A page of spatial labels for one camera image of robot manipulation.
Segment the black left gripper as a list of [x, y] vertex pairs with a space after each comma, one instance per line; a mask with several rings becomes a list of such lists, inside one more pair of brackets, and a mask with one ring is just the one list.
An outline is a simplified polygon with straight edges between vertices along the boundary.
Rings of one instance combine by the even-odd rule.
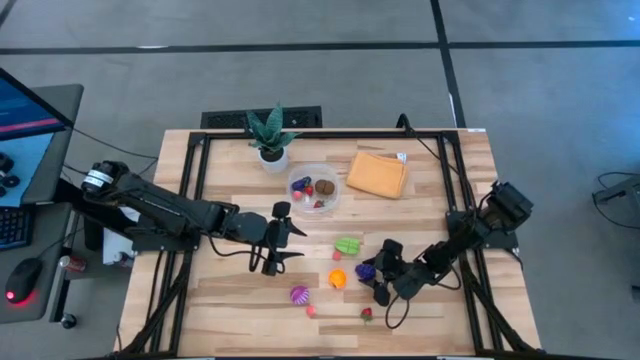
[[301, 257], [300, 252], [281, 252], [279, 248], [285, 248], [288, 244], [289, 233], [298, 236], [306, 236], [306, 233], [291, 224], [289, 217], [291, 204], [289, 202], [277, 202], [273, 206], [272, 217], [266, 232], [266, 245], [268, 248], [267, 259], [264, 261], [261, 273], [275, 276], [284, 272], [284, 262], [289, 258]]

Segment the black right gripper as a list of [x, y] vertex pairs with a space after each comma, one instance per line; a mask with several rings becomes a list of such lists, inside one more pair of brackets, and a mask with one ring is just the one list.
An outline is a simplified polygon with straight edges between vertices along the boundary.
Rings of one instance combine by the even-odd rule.
[[374, 290], [374, 300], [380, 306], [388, 306], [390, 292], [388, 285], [403, 273], [403, 245], [395, 240], [386, 239], [381, 250], [374, 257], [363, 261], [364, 265], [374, 266], [381, 279], [360, 280], [360, 283]]

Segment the green plant in white pot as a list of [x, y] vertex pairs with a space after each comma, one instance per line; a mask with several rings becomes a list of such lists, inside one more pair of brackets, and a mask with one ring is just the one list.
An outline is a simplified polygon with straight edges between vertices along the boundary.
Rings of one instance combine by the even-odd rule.
[[284, 171], [288, 166], [287, 146], [299, 133], [283, 131], [284, 111], [281, 104], [276, 104], [265, 122], [253, 111], [247, 111], [246, 116], [253, 137], [249, 145], [258, 150], [264, 170], [271, 174]]

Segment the black keyboard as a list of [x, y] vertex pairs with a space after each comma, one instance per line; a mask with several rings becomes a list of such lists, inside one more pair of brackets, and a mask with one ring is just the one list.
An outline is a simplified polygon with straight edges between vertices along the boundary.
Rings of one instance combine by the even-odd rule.
[[31, 244], [35, 208], [33, 206], [0, 207], [0, 251]]

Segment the folded orange cloth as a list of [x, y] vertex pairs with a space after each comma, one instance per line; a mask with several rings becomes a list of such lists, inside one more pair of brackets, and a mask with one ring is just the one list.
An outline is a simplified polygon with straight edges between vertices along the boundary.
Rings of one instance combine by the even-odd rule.
[[408, 178], [408, 167], [397, 158], [358, 152], [346, 179], [349, 187], [377, 196], [398, 199]]

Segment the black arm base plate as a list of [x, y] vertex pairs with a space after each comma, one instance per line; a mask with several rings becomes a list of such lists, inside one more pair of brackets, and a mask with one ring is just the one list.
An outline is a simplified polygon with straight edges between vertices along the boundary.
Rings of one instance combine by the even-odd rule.
[[449, 240], [460, 248], [515, 249], [515, 227], [507, 227], [499, 216], [477, 215], [474, 211], [447, 213]]

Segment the white box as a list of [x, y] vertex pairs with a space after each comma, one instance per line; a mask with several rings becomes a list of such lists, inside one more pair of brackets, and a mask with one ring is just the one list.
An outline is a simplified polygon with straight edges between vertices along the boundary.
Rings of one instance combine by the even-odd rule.
[[131, 268], [136, 257], [133, 241], [107, 228], [103, 229], [102, 263]]

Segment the clear plastic tupperware container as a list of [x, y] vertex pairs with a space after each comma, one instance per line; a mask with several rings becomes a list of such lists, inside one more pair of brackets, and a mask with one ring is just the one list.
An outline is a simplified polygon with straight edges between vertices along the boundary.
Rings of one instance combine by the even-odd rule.
[[[294, 191], [291, 189], [291, 184], [305, 176], [309, 176], [311, 178], [311, 184], [309, 186], [314, 188], [314, 193], [312, 196], [308, 196], [303, 190], [301, 191], [303, 193], [302, 199], [296, 201], [293, 198]], [[330, 196], [317, 194], [315, 192], [315, 183], [320, 179], [332, 181], [336, 185], [336, 191]], [[329, 213], [337, 206], [341, 195], [341, 182], [337, 171], [332, 166], [326, 164], [299, 165], [290, 170], [286, 190], [290, 202], [292, 203], [292, 208], [295, 211], [302, 214], [319, 215]], [[317, 200], [323, 200], [324, 207], [314, 208], [314, 203]]]

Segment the black computer monitor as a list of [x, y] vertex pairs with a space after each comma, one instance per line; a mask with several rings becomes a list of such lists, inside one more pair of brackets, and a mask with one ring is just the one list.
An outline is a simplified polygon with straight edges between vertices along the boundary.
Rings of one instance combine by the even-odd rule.
[[72, 128], [71, 120], [0, 68], [0, 141]]

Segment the red silver drink can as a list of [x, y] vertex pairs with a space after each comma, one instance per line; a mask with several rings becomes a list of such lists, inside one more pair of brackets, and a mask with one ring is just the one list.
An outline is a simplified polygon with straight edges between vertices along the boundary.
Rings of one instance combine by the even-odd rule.
[[59, 259], [59, 266], [66, 271], [82, 273], [86, 270], [87, 261], [74, 255], [65, 255]]

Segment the grey desk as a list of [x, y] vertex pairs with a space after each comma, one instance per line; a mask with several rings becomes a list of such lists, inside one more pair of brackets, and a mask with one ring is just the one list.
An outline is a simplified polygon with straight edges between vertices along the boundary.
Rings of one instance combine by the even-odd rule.
[[[65, 250], [61, 240], [67, 236], [72, 206], [64, 198], [70, 184], [61, 178], [72, 132], [65, 130], [52, 136], [35, 174], [26, 188], [22, 203], [33, 211], [32, 242], [27, 247], [0, 251], [0, 324], [35, 321], [46, 312], [49, 300], [54, 300], [50, 320], [61, 319], [68, 282], [55, 283], [58, 260]], [[12, 304], [5, 294], [5, 284], [11, 271], [26, 258], [42, 260], [42, 271], [32, 293], [23, 301]]]

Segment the light blue desk mat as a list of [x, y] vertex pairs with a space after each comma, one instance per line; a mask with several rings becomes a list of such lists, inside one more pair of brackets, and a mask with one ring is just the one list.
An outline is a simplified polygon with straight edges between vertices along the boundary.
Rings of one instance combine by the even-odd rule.
[[11, 175], [16, 175], [20, 183], [9, 188], [0, 197], [0, 207], [19, 207], [24, 193], [29, 187], [35, 172], [41, 163], [51, 142], [52, 134], [42, 134], [32, 137], [0, 141], [0, 152], [5, 153], [14, 161]]

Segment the green toy leafy vegetable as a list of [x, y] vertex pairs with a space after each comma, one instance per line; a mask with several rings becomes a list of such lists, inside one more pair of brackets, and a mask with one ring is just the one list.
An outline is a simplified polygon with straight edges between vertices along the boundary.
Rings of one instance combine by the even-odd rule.
[[343, 237], [335, 241], [334, 248], [346, 255], [357, 255], [360, 252], [360, 241], [356, 238]]

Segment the black computer mouse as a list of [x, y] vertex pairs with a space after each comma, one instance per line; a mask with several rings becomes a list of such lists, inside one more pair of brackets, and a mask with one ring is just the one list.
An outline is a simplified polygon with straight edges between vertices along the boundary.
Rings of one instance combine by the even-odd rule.
[[35, 289], [42, 267], [37, 257], [22, 260], [5, 283], [5, 299], [11, 304], [24, 302]]

